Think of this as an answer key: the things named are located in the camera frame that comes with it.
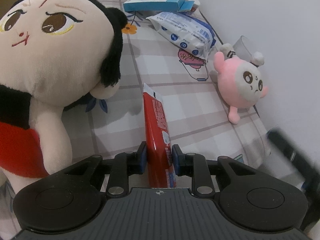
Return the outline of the red toothpaste box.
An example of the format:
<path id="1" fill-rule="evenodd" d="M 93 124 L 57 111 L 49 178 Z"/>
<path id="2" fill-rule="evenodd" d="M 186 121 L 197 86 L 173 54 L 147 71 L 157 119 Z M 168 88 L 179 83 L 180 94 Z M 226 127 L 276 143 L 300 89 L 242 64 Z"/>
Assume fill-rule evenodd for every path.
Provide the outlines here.
<path id="1" fill-rule="evenodd" d="M 146 83 L 143 86 L 143 106 L 149 185 L 153 188 L 175 188 L 176 175 L 162 96 Z"/>

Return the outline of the checkered bed sheet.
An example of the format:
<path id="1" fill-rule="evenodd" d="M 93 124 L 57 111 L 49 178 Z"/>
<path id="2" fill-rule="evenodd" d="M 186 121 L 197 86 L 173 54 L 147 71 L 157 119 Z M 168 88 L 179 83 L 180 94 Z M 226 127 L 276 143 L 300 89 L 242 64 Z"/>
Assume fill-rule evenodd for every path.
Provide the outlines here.
<path id="1" fill-rule="evenodd" d="M 270 150 L 255 110 L 241 111 L 240 123 L 232 125 L 214 83 L 212 61 L 187 65 L 188 55 L 161 37 L 146 14 L 132 19 L 133 27 L 124 35 L 120 89 L 108 99 L 107 113 L 99 106 L 90 112 L 76 106 L 62 115 L 73 159 L 92 154 L 111 158 L 135 150 L 145 139 L 142 87 L 148 85 L 163 98 L 173 144 L 209 159 L 228 155 L 258 167 Z"/>

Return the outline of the pink round plush toy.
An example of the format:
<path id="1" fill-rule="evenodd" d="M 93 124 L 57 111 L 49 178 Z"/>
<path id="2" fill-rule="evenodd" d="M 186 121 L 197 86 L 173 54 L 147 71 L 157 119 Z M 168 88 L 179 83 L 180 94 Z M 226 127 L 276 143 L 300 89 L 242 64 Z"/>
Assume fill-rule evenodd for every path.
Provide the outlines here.
<path id="1" fill-rule="evenodd" d="M 268 93 L 258 69 L 264 62 L 262 53 L 258 51 L 249 61 L 239 58 L 229 43 L 223 44 L 214 55 L 218 89 L 229 105 L 228 120 L 234 125 L 240 120 L 239 109 L 252 107 Z"/>

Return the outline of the clear plastic cup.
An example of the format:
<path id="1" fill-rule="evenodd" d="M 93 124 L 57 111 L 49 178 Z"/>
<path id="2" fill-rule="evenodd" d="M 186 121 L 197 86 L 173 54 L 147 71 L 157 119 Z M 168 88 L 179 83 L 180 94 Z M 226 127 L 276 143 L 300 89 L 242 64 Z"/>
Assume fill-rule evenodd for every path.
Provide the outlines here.
<path id="1" fill-rule="evenodd" d="M 252 55 L 257 51 L 255 44 L 244 35 L 241 35 L 235 42 L 233 49 L 236 55 L 245 61 L 250 61 Z"/>

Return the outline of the white blue wipes pack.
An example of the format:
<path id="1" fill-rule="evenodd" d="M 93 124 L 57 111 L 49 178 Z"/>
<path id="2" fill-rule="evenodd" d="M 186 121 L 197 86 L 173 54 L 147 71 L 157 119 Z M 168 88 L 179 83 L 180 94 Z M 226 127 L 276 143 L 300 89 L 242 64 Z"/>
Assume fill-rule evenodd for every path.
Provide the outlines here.
<path id="1" fill-rule="evenodd" d="M 147 19 L 157 33 L 172 44 L 195 57 L 208 59 L 216 40 L 212 27 L 207 23 L 174 12 L 160 12 Z"/>

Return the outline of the large boy plush doll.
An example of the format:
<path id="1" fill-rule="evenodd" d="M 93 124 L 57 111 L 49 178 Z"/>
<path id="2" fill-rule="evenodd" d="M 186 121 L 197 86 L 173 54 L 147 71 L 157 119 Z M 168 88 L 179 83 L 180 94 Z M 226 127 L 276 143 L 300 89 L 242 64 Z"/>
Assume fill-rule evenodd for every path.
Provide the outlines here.
<path id="1" fill-rule="evenodd" d="M 119 88 L 127 16 L 97 0 L 20 0 L 1 19 L 1 182 L 69 166 L 62 113 Z"/>

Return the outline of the blue white carton box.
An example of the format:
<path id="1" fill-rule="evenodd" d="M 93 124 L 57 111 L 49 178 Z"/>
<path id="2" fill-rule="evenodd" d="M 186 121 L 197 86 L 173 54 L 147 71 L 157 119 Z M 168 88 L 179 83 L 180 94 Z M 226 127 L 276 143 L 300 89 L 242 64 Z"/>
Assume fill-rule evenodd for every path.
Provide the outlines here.
<path id="1" fill-rule="evenodd" d="M 191 0 L 127 0 L 123 7 L 126 12 L 136 11 L 191 11 L 195 1 Z"/>

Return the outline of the white cup with red label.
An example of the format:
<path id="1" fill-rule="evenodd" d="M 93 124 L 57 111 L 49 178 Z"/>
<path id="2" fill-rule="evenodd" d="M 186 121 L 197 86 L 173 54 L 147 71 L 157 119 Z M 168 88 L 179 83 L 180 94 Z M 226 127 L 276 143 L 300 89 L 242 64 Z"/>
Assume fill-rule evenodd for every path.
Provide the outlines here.
<path id="1" fill-rule="evenodd" d="M 193 6 L 191 8 L 192 12 L 195 12 L 196 9 L 200 6 L 200 1 L 199 0 L 186 0 L 187 2 L 193 1 Z"/>

